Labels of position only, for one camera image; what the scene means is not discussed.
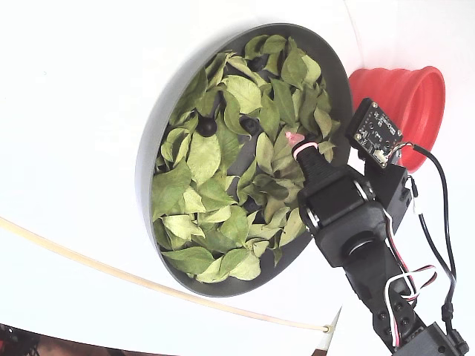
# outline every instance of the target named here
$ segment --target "red container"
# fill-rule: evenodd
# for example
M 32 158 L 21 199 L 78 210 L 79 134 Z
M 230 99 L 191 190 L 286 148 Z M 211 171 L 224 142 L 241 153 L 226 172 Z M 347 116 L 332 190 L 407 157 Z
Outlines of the red container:
M 431 150 L 445 106 L 445 83 L 434 67 L 420 70 L 358 69 L 350 76 L 353 105 L 370 97 L 401 129 L 404 139 Z M 416 171 L 425 157 L 403 148 L 399 164 Z

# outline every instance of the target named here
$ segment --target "white surface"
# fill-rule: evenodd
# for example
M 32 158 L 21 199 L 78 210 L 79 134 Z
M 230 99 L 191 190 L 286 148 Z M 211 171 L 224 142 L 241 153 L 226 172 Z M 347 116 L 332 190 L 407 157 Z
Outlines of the white surface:
M 297 7 L 270 0 L 239 5 L 211 0 L 1 3 L 0 216 L 104 263 L 181 289 L 151 247 L 137 207 L 135 165 L 145 124 L 154 107 L 153 117 L 166 111 L 169 82 L 181 68 L 196 65 L 187 61 L 202 48 L 217 48 L 221 39 L 258 24 L 294 22 L 323 36 L 349 74 L 363 59 L 368 67 L 435 65 L 445 75 L 445 121 L 433 151 L 449 184 L 459 272 L 454 325 L 474 344 L 469 323 L 474 243 L 468 230 L 474 193 L 468 169 L 465 174 L 460 169 L 468 164 L 474 132 L 474 3 L 347 4 L 357 36 L 342 1 L 299 1 Z M 454 139 L 460 139 L 461 154 L 452 148 Z M 436 172 L 426 164 L 416 179 L 427 223 L 441 242 Z M 407 216 L 396 237 L 410 267 L 420 260 L 433 262 L 415 217 Z M 175 355 L 311 355 L 321 339 L 317 332 L 173 300 L 78 266 L 5 231 L 0 231 L 0 244 L 0 323 Z M 445 288 L 440 282 L 422 295 L 418 310 L 427 323 L 439 320 Z M 314 244 L 270 283 L 222 301 L 325 324 L 343 298 L 348 303 L 330 356 L 354 354 L 361 345 L 366 355 L 387 355 L 342 271 L 332 270 Z M 230 347 L 236 339 L 243 342 Z
M 166 119 L 172 105 L 166 100 L 169 83 L 184 80 L 177 74 L 184 67 L 201 64 L 193 60 L 204 47 L 216 49 L 232 34 L 268 22 L 307 26 L 332 44 L 348 73 L 361 66 L 342 1 L 302 1 L 295 9 L 287 1 L 250 0 L 239 6 L 224 1 L 2 3 L 0 216 L 183 290 L 153 249 L 137 207 L 135 166 L 143 129 L 150 115 Z M 6 271 L 1 323 L 173 355 L 311 355 L 322 336 L 131 286 L 5 231 L 0 244 Z M 338 311 L 338 286 L 345 283 L 341 271 L 332 270 L 310 244 L 270 283 L 222 301 L 322 325 Z M 322 291 L 329 284 L 335 294 L 328 300 Z M 230 346 L 236 339 L 242 342 Z

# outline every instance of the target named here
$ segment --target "wire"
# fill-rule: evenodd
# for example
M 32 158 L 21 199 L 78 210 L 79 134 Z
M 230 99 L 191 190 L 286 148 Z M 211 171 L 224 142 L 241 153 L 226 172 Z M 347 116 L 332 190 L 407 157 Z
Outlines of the wire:
M 386 209 L 383 208 L 384 215 L 386 215 L 387 219 L 387 240 L 389 242 L 389 246 L 391 251 L 393 252 L 394 257 L 396 258 L 396 261 L 399 264 L 399 267 L 404 273 L 409 272 L 409 268 L 407 267 L 406 263 L 402 259 L 398 249 L 396 248 L 396 245 L 394 244 L 394 230 L 393 230 L 393 217 L 389 215 Z M 412 276 L 404 277 L 404 280 L 406 281 L 406 284 L 410 288 L 411 294 L 416 293 L 416 284 L 414 283 L 414 279 Z M 415 308 L 417 304 L 417 297 L 413 300 L 412 307 Z
M 448 227 L 448 190 L 447 190 L 447 180 L 445 179 L 444 170 L 442 169 L 442 166 L 440 165 L 437 158 L 425 148 L 419 145 L 413 145 L 413 150 L 416 152 L 419 152 L 420 154 L 423 154 L 428 159 L 430 159 L 430 161 L 432 161 L 432 163 L 436 166 L 437 171 L 439 172 L 440 180 L 442 181 L 442 193 L 444 195 L 445 244 L 447 245 L 448 259 L 451 265 L 451 271 L 452 271 L 453 277 L 457 279 L 457 273 L 455 269 L 455 259 L 453 258 L 453 252 L 452 252 L 451 234 L 449 232 L 449 227 Z
M 412 272 L 404 272 L 404 273 L 398 274 L 394 277 L 391 277 L 389 280 L 387 280 L 386 285 L 384 286 L 384 302 L 386 303 L 387 313 L 389 314 L 389 318 L 390 318 L 391 335 L 393 336 L 393 347 L 399 347 L 400 335 L 399 335 L 398 323 L 397 323 L 396 318 L 394 317 L 394 310 L 391 306 L 390 298 L 389 298 L 390 284 L 394 282 L 395 280 L 399 280 L 404 277 L 409 277 L 415 273 L 427 271 L 432 268 L 435 268 L 435 266 L 427 265 L 427 266 L 418 268 Z M 417 292 L 417 295 L 419 295 L 421 289 L 431 284 L 436 278 L 437 278 L 437 272 L 434 272 L 433 276 L 426 283 L 424 283 L 422 287 L 419 289 L 419 291 Z M 410 299 L 411 297 L 417 297 L 417 295 L 407 295 L 407 296 L 402 296 L 402 297 Z

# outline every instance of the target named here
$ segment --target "dried leaf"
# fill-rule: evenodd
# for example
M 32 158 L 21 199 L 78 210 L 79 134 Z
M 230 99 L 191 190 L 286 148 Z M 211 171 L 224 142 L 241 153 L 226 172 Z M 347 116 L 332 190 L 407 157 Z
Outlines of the dried leaf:
M 247 62 L 243 57 L 234 56 L 228 60 L 228 63 L 248 76 L 258 87 L 267 84 L 267 82 L 256 72 L 253 72 L 247 66 Z
M 229 130 L 238 135 L 249 135 L 249 133 L 243 129 L 239 122 L 239 102 L 229 92 L 223 92 L 224 99 L 226 100 L 226 108 L 224 109 L 224 122 Z
M 264 220 L 266 220 L 266 223 L 270 223 L 272 217 L 274 216 L 274 213 L 283 207 L 285 207 L 284 201 L 275 199 L 274 197 L 269 197 L 269 199 L 267 200 L 266 207 L 264 209 Z
M 203 97 L 208 85 L 205 69 L 201 69 L 197 75 L 192 79 L 188 87 L 185 89 L 181 97 L 178 99 L 173 111 L 170 115 L 171 125 L 180 125 L 184 122 L 186 115 L 196 107 L 197 102 Z
M 272 35 L 264 42 L 261 52 L 266 54 L 280 53 L 284 48 L 287 40 L 281 35 Z
M 191 178 L 199 187 L 206 180 L 213 177 L 220 166 L 220 144 L 216 135 L 203 137 L 198 132 L 194 132 L 189 150 L 186 161 L 191 171 Z
M 216 251 L 221 254 L 225 254 L 227 251 L 230 251 L 233 248 L 240 247 L 240 244 L 221 234 L 216 229 L 216 226 L 213 226 L 209 230 L 205 231 L 205 235 L 206 238 L 193 236 L 192 239 L 196 243 L 202 245 L 202 247 L 206 248 L 208 251 Z
M 301 58 L 300 54 L 296 50 L 290 51 L 289 55 L 284 61 L 284 64 L 282 65 L 282 79 L 294 87 L 303 90 L 302 82 L 304 81 L 306 75 L 307 66 L 305 65 L 305 62 Z
M 290 212 L 289 219 L 285 225 L 284 230 L 282 231 L 281 239 L 279 241 L 279 246 L 282 247 L 287 243 L 292 242 L 296 237 L 299 237 L 303 234 L 305 230 L 305 225 L 300 218 L 298 208 L 295 208 Z
M 223 83 L 239 102 L 241 113 L 250 113 L 261 107 L 261 91 L 254 82 L 243 76 L 227 76 Z
M 151 186 L 153 221 L 168 213 L 190 182 L 191 171 L 183 160 L 173 170 L 154 176 Z
M 262 108 L 259 115 L 259 123 L 267 136 L 274 142 L 279 130 L 279 110 L 277 105 L 265 94 L 262 95 L 261 103 Z
M 318 128 L 315 117 L 313 116 L 313 113 L 317 107 L 318 90 L 305 85 L 303 97 L 304 100 L 302 102 L 298 117 L 300 118 L 302 126 L 304 126 L 309 132 L 318 135 L 320 133 L 320 129 Z
M 154 234 L 155 240 L 160 246 L 167 250 L 171 250 L 170 238 L 168 237 L 165 231 L 165 227 L 163 226 L 163 222 L 161 219 L 156 219 L 154 221 Z
M 240 177 L 239 182 L 237 182 L 237 199 L 239 200 L 240 204 L 246 201 L 247 194 L 242 192 L 242 190 L 243 188 L 248 186 L 249 183 L 252 181 L 252 178 L 254 178 L 255 169 L 256 169 L 256 160 L 254 159 L 254 161 L 252 161 L 250 166 L 246 169 L 246 171 Z
M 321 74 L 320 66 L 308 55 L 302 57 L 305 65 L 307 66 L 307 74 L 304 78 L 304 82 L 310 85 L 313 88 L 313 85 L 317 81 L 318 77 Z
M 330 97 L 325 89 L 323 89 L 317 98 L 317 106 L 323 111 L 330 113 L 332 105 L 330 104 Z
M 274 90 L 274 103 L 277 105 L 281 119 L 289 125 L 295 125 L 294 103 L 289 86 L 277 79 L 270 79 Z
M 249 42 L 246 43 L 244 47 L 245 59 L 254 59 L 255 57 L 259 57 L 261 53 L 261 48 L 263 44 L 266 42 L 268 35 L 261 35 L 256 36 L 251 39 Z
M 323 111 L 319 107 L 315 109 L 313 116 L 315 117 L 315 121 L 320 128 L 321 135 L 323 138 L 327 137 L 332 130 L 332 118 L 327 112 Z
M 223 206 L 221 209 L 216 211 L 210 211 L 209 213 L 199 213 L 198 214 L 198 223 L 221 223 L 226 221 L 231 216 L 231 208 L 229 205 Z
M 223 206 L 236 203 L 213 178 L 198 187 L 198 193 L 201 196 L 201 202 L 205 206 L 206 211 L 217 210 Z
M 179 271 L 191 274 L 203 273 L 214 262 L 211 253 L 199 246 L 180 251 L 162 252 L 162 255 Z
M 221 163 L 220 170 L 227 172 L 228 168 L 237 159 L 242 145 L 239 143 L 238 135 L 228 129 L 224 123 L 223 115 L 218 114 L 216 137 L 220 145 Z
M 220 232 L 229 239 L 243 245 L 246 242 L 249 226 L 246 211 L 240 206 L 231 207 L 231 216 L 223 222 Z
M 272 73 L 275 76 L 278 76 L 279 75 L 279 68 L 278 68 L 279 56 L 280 56 L 280 53 L 270 54 L 269 58 L 267 59 L 266 67 L 264 67 L 264 70 L 267 70 L 269 73 Z
M 206 67 L 205 71 L 208 78 L 208 89 L 215 87 L 219 82 L 221 82 L 221 79 L 223 79 L 224 66 L 226 65 L 229 57 L 231 57 L 233 54 L 235 53 L 218 53 L 216 56 L 214 56 L 211 64 Z
M 215 260 L 203 273 L 196 276 L 196 280 L 202 283 L 218 283 L 224 281 L 229 275 L 224 274 L 220 276 L 219 274 L 222 260 L 222 257 Z
M 255 158 L 258 166 L 267 174 L 272 174 L 272 166 L 270 164 L 272 157 L 274 156 L 274 146 L 270 142 L 266 133 L 261 133 L 258 137 L 258 143 L 255 149 Z
M 162 217 L 162 221 L 163 226 L 180 239 L 191 241 L 192 235 L 205 236 L 203 230 L 191 221 L 189 215 L 171 215 Z
M 221 261 L 219 275 L 224 276 L 229 274 L 229 272 L 246 259 L 247 254 L 248 251 L 244 248 L 236 248 L 227 252 Z
M 253 280 L 261 274 L 259 259 L 252 253 L 246 252 L 246 258 L 239 263 L 229 275 L 239 280 Z

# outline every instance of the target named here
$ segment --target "black cable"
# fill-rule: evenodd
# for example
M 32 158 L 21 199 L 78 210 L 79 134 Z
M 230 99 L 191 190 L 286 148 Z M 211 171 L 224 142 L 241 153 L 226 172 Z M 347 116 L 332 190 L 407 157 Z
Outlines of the black cable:
M 455 269 L 455 260 L 453 258 L 453 252 L 452 252 L 451 235 L 448 228 L 448 191 L 447 191 L 447 180 L 445 179 L 444 170 L 442 169 L 442 166 L 440 165 L 437 158 L 431 152 L 429 152 L 428 150 L 426 150 L 425 148 L 419 145 L 414 145 L 413 149 L 416 152 L 419 152 L 420 154 L 423 154 L 428 159 L 430 159 L 432 163 L 436 166 L 437 171 L 439 172 L 440 179 L 442 181 L 442 193 L 444 194 L 445 244 L 447 245 L 447 253 L 448 253 L 448 259 L 451 265 L 452 275 L 455 279 L 457 279 L 457 273 Z

